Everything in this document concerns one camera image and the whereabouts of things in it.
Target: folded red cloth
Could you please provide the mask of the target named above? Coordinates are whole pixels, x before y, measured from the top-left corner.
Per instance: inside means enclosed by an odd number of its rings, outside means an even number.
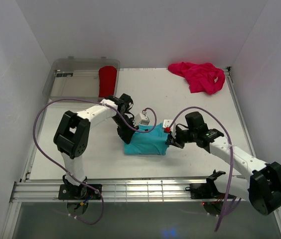
[[[191,93],[206,92],[209,95],[221,90],[225,83],[225,73],[211,63],[193,64],[180,62],[171,64],[168,70],[184,77]]]
[[[104,66],[99,70],[99,97],[111,96],[115,91],[117,69],[114,66]]]

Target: white table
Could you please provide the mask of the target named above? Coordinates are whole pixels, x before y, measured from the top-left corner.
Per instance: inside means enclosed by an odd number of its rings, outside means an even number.
[[[130,95],[135,104],[132,109],[135,114],[145,107],[153,108],[158,116],[158,122],[162,122],[163,119],[173,119],[179,111],[188,106],[205,108],[224,124],[234,145],[250,152],[227,82],[221,91],[212,96],[205,93],[191,94],[188,86],[182,77],[164,68],[122,69],[117,96],[122,93]],[[46,112],[39,144],[48,155],[62,165],[64,165],[62,157],[53,143],[62,115],[67,110],[75,112],[90,106],[81,103],[56,103]],[[212,118],[205,113],[202,114],[209,128],[221,130]],[[184,115],[177,122],[185,123]],[[187,144],[184,149],[171,146],[166,156],[124,155],[123,142],[118,137],[116,128],[114,121],[109,119],[91,129],[88,147],[83,154],[84,170],[88,178],[208,176],[214,169],[229,171],[228,164],[194,143]],[[63,174],[61,169],[39,151],[36,152],[30,180],[59,180]]]

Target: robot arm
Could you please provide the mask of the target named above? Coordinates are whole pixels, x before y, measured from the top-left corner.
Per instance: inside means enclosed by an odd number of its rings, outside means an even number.
[[[230,146],[223,133],[216,129],[208,129],[202,115],[192,112],[185,116],[188,126],[181,129],[175,126],[169,132],[167,144],[183,148],[185,143],[195,142],[207,152],[223,159],[230,164]],[[268,215],[281,206],[281,165],[277,162],[266,163],[259,160],[239,147],[233,146],[234,168],[237,169],[245,179],[232,177],[229,194],[243,198],[251,202],[253,207],[263,215]],[[214,172],[206,180],[201,188],[192,189],[199,194],[208,190],[210,195],[225,193],[228,176],[225,172]]]
[[[77,113],[67,111],[62,117],[53,141],[61,152],[65,168],[80,181],[86,179],[82,154],[86,150],[91,128],[108,118],[113,118],[118,125],[118,135],[125,143],[129,144],[135,133],[125,124],[117,112],[108,106],[117,109],[129,126],[134,129],[139,128],[139,123],[149,124],[148,117],[141,113],[135,118],[128,117],[127,114],[129,114],[129,110],[133,106],[133,101],[126,94],[122,94],[120,98],[106,97],[101,101],[101,105],[93,106]],[[63,182],[71,195],[78,198],[81,196],[82,185],[73,180],[70,175],[64,175]]]

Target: blue fabric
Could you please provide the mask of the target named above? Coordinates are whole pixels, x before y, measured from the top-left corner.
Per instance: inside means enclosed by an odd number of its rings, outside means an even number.
[[[151,129],[152,126],[139,125],[140,130]],[[131,142],[125,144],[125,154],[159,154],[166,155],[166,145],[168,134],[164,132],[162,123],[156,125],[155,129],[149,133],[135,132],[132,136]]]

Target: gray wall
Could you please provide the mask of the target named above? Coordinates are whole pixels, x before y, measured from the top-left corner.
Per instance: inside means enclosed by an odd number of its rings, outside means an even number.
[[[267,0],[16,0],[50,63],[67,57],[122,67],[234,63]]]
[[[0,234],[24,170],[49,64],[15,0],[0,0]]]
[[[258,158],[281,163],[281,1],[269,0],[233,65]]]

